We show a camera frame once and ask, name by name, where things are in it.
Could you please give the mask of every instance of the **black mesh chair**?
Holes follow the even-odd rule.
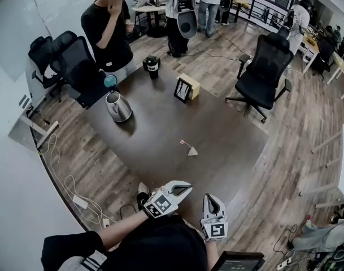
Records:
[[[52,52],[51,52],[51,44],[53,39],[48,36],[43,38],[42,36],[36,38],[30,45],[29,57],[32,61],[35,62],[36,66],[38,67],[40,74],[42,75],[42,79],[40,79],[36,75],[36,71],[32,73],[32,79],[36,78],[43,86],[43,88],[47,89],[55,85],[55,87],[51,90],[50,95],[54,97],[54,91],[58,91],[59,95],[59,102],[61,102],[60,94],[61,88],[64,85],[62,80],[62,76],[59,74],[55,74],[50,78],[45,76],[45,71],[50,64]]]
[[[51,46],[53,58],[50,67],[60,73],[70,85],[69,95],[82,107],[89,108],[112,90],[104,85],[106,77],[94,61],[83,36],[66,31]]]
[[[261,107],[268,110],[272,109],[273,103],[285,91],[291,91],[291,82],[285,79],[284,88],[275,97],[280,77],[293,60],[293,57],[294,55],[290,51],[290,43],[285,38],[276,33],[270,33],[268,36],[260,35],[258,37],[256,54],[242,75],[243,67],[250,57],[247,54],[243,54],[240,57],[241,66],[235,88],[243,97],[226,97],[224,101],[236,100],[246,102],[246,110],[253,106],[263,116],[261,122],[265,123],[267,117],[261,110]]]
[[[323,80],[324,80],[324,71],[330,72],[331,65],[329,65],[329,61],[331,58],[331,55],[335,51],[335,47],[333,45],[333,41],[328,39],[323,39],[318,44],[319,46],[319,54],[315,58],[315,60],[311,64],[312,68],[312,75],[316,75],[318,72],[321,74]]]

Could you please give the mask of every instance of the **chair base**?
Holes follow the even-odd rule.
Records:
[[[257,105],[257,104],[253,104],[251,103],[250,101],[248,101],[246,98],[244,97],[226,97],[224,99],[224,102],[227,103],[228,100],[234,100],[236,102],[245,102],[247,105],[246,105],[246,109],[245,109],[245,113],[243,115],[246,116],[247,114],[247,111],[248,109],[250,108],[250,106],[253,106],[253,108],[255,110],[257,110],[262,116],[263,116],[263,119],[261,119],[261,123],[265,123],[266,122],[266,119],[267,119],[267,116],[264,114],[264,112],[261,110],[261,108]]]

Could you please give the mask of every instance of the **power strip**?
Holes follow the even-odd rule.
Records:
[[[290,265],[291,262],[292,262],[292,256],[289,257],[289,258],[287,258],[287,259],[286,259],[285,261],[283,261],[282,263],[278,264],[278,265],[276,266],[276,269],[277,269],[277,270],[281,270],[281,269],[283,269],[284,267]]]

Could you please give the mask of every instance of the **wooden floor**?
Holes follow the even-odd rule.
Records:
[[[232,40],[250,55],[254,53],[258,35],[265,33],[242,19],[228,27],[219,24],[217,29],[221,36]],[[238,59],[241,52],[217,34],[206,38],[197,33],[189,43],[189,56],[180,59],[166,55],[165,38],[143,36],[131,47],[139,64],[153,54],[161,57],[163,64],[198,80],[202,87],[220,99],[226,95],[238,95],[234,84],[239,62],[199,53],[206,51],[210,55]],[[312,76],[311,71],[302,75],[299,73],[302,60],[298,56],[292,63],[292,69],[297,72],[287,69],[280,81],[283,83],[283,78],[287,77],[293,84],[292,92],[285,94],[273,110],[266,111],[267,122],[262,124],[255,110],[251,110],[246,118],[266,132],[269,140],[253,167],[253,180],[241,186],[226,206],[227,214],[234,218],[234,223],[229,226],[228,239],[219,244],[220,250],[264,253],[267,261],[264,270],[272,270],[280,262],[282,255],[273,251],[273,245],[285,228],[294,224],[300,226],[306,214],[313,215],[315,222],[326,224],[332,213],[331,208],[317,211],[314,205],[337,197],[336,191],[306,197],[299,197],[298,192],[336,179],[336,168],[331,166],[326,169],[324,164],[337,157],[338,142],[315,155],[311,149],[338,132],[344,123],[344,100],[340,100],[344,78],[327,86],[320,76]],[[229,102],[229,105],[244,111],[243,103]],[[136,205],[138,178],[98,137],[84,118],[83,109],[67,96],[66,88],[61,103],[48,99],[40,109],[47,119],[60,123],[55,133],[62,155],[59,163],[57,157],[53,160],[57,176],[63,181],[67,175],[73,175],[79,194],[93,198],[108,216],[119,220],[121,206],[129,203]],[[132,210],[126,208],[123,214],[128,212]],[[83,211],[83,214],[95,220],[92,212]],[[99,228],[83,221],[91,229]],[[277,249],[285,243],[286,236],[283,236]]]

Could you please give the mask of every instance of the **picture frame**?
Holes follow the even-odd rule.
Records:
[[[183,79],[179,78],[174,92],[174,96],[178,98],[182,103],[185,103],[188,99],[188,96],[192,90],[192,85]]]

